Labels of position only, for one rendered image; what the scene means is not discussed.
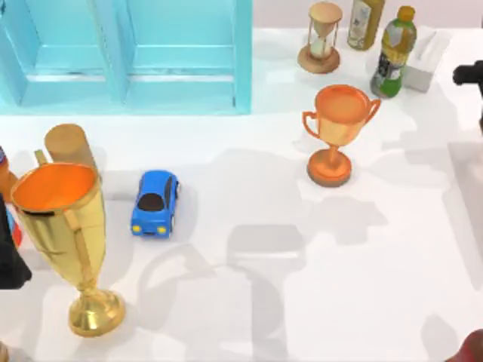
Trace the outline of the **blue toy car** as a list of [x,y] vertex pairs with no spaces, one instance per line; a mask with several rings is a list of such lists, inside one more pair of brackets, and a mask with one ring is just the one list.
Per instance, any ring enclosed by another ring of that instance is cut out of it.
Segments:
[[169,238],[174,230],[180,182],[167,170],[148,170],[139,182],[131,214],[131,233],[139,237]]

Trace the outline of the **bronze trophy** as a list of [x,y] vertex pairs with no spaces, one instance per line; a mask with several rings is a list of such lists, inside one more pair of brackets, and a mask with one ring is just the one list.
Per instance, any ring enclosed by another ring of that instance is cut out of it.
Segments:
[[302,112],[306,132],[328,145],[314,152],[306,166],[310,179],[323,187],[338,187],[351,177],[352,162],[340,151],[350,144],[376,115],[380,99],[347,84],[322,88],[315,96],[315,110]]

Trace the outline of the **light blue rack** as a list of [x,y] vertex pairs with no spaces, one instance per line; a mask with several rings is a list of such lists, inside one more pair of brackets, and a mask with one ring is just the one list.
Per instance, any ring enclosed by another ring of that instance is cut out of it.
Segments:
[[0,0],[0,114],[251,111],[253,0]]

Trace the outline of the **wooden hourglass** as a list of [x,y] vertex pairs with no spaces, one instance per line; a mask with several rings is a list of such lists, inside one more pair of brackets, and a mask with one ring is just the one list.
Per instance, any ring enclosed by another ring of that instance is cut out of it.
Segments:
[[307,72],[327,74],[340,65],[336,43],[342,17],[342,10],[332,2],[317,2],[310,7],[306,45],[297,57],[298,64]]

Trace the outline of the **tan wooden cylinder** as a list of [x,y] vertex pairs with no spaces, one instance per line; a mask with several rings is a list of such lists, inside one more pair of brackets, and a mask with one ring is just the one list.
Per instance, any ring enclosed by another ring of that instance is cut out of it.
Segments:
[[54,163],[82,164],[97,171],[101,178],[86,134],[79,125],[58,124],[46,133],[44,142]]

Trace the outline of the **tall gold trophy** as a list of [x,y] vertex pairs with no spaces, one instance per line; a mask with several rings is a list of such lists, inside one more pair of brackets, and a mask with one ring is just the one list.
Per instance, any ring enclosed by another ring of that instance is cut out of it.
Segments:
[[125,317],[123,299],[101,290],[97,279],[106,254],[106,226],[100,175],[83,164],[47,161],[14,185],[11,198],[38,252],[80,296],[69,307],[69,327],[82,337],[114,330]]

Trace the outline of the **green bottle with yellow cap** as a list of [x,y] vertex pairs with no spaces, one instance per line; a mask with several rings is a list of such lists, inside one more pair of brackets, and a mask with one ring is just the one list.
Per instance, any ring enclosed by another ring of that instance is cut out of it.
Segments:
[[401,6],[383,32],[377,68],[371,79],[371,90],[379,98],[393,98],[401,90],[403,71],[417,40],[414,16],[413,7]]

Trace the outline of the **tan bottle with white label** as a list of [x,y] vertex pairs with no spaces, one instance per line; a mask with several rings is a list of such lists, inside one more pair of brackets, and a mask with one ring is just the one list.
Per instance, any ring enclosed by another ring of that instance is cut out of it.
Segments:
[[366,51],[375,42],[386,0],[353,0],[347,37],[348,45]]

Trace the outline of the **white tissue box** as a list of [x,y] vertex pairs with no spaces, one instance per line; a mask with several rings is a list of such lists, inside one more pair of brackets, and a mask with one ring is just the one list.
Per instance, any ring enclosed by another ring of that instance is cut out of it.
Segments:
[[403,86],[426,93],[450,41],[451,34],[445,30],[427,26],[419,28],[417,40],[404,70]]

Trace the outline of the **orange and blue striped toy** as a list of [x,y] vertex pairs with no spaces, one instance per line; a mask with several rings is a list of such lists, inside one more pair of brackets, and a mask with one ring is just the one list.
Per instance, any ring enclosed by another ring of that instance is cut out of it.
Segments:
[[[11,189],[16,183],[17,177],[10,171],[8,158],[0,146],[0,193],[5,204],[11,204]],[[7,208],[8,227],[16,247],[19,247],[23,240],[23,234],[14,215]]]

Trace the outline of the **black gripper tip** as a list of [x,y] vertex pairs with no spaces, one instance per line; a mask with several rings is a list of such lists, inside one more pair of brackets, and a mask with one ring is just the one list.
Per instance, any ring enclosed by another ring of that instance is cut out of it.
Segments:
[[32,278],[32,272],[17,250],[14,226],[14,218],[0,193],[0,290],[19,290]]
[[456,85],[476,84],[478,86],[482,110],[478,125],[483,136],[483,60],[476,60],[472,65],[460,65],[453,71],[453,83]]

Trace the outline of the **dark red round object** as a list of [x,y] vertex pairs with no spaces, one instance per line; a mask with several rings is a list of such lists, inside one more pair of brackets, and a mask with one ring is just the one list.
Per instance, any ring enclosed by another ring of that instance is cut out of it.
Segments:
[[483,362],[483,329],[471,332],[457,353],[445,362]]

